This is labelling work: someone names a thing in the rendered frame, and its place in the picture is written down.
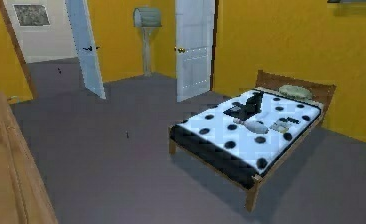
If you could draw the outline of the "wooden bed with dotted cover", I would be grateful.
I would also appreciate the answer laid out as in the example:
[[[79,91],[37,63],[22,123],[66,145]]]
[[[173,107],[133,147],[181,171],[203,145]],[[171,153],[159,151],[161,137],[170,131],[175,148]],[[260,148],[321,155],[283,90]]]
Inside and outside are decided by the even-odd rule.
[[[283,95],[283,85],[302,86],[311,99]],[[323,123],[336,86],[260,70],[255,87],[182,120],[169,128],[169,152],[181,148],[246,192],[246,209],[254,210],[261,186],[317,126]],[[244,104],[263,92],[258,121],[266,134],[249,131],[238,118],[225,115],[233,102]]]

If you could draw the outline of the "white panelled room door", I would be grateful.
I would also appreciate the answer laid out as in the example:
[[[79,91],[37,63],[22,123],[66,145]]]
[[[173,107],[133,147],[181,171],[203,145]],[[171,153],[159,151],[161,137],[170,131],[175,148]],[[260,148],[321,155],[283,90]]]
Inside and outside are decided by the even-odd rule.
[[[175,0],[177,101],[210,90],[215,0]]]

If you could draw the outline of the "black open laptop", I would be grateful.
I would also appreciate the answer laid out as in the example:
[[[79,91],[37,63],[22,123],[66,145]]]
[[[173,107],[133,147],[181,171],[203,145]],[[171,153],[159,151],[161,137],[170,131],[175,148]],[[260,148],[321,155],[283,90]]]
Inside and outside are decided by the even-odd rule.
[[[233,102],[232,107],[225,110],[224,114],[234,118],[238,118],[241,121],[246,121],[250,117],[261,112],[261,104],[263,100],[263,92],[254,92],[244,104],[239,102]]]

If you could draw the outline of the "grey-green floor lamp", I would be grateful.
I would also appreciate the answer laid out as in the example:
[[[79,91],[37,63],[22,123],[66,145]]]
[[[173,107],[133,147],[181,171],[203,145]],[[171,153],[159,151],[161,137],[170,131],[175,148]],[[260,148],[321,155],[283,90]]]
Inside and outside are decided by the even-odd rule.
[[[133,20],[134,26],[142,33],[143,72],[145,76],[150,76],[152,74],[150,35],[154,29],[162,26],[161,12],[155,7],[137,7],[133,11]]]

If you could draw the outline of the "pale green round pillow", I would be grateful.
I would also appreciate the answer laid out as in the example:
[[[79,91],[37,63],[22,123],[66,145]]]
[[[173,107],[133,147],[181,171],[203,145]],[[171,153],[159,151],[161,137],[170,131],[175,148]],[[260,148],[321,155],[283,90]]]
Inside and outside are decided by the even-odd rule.
[[[296,99],[311,99],[312,92],[302,86],[283,85],[279,88],[279,92]]]

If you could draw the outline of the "pale blue open room door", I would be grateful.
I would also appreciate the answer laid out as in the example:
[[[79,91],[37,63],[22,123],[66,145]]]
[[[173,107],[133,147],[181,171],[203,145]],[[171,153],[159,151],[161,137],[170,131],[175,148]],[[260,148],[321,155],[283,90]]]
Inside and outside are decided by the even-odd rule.
[[[86,89],[106,98],[87,0],[65,0],[83,82]]]

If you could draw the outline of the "light wooden cupboard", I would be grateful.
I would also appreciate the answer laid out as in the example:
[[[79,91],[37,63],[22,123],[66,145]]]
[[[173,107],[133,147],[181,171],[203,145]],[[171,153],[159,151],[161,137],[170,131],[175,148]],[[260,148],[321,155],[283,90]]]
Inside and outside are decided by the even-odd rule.
[[[0,224],[59,224],[34,158],[2,92]]]

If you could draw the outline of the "grey framed wall picture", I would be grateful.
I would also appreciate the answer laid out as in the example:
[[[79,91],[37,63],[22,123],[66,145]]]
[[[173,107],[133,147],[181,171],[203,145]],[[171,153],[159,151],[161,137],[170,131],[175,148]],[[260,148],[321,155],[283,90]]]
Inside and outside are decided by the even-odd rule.
[[[46,7],[40,4],[14,4],[15,14],[20,26],[49,26]]]

